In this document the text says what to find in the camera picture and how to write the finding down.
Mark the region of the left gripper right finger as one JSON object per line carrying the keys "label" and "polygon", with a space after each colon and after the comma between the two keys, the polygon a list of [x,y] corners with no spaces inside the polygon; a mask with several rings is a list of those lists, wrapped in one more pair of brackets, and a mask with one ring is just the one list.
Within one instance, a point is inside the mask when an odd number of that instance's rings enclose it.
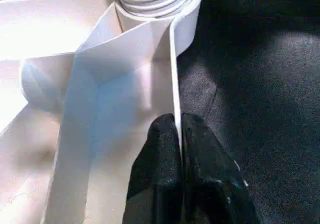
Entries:
{"label": "left gripper right finger", "polygon": [[185,223],[260,223],[237,163],[204,119],[184,113],[181,128]]}

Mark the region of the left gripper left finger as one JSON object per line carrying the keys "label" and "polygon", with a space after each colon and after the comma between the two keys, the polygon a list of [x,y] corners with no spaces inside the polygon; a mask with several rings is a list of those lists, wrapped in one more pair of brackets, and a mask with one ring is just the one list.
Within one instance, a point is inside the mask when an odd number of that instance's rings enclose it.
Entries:
{"label": "left gripper left finger", "polygon": [[183,175],[178,132],[171,113],[157,117],[130,171],[124,224],[179,224]]}

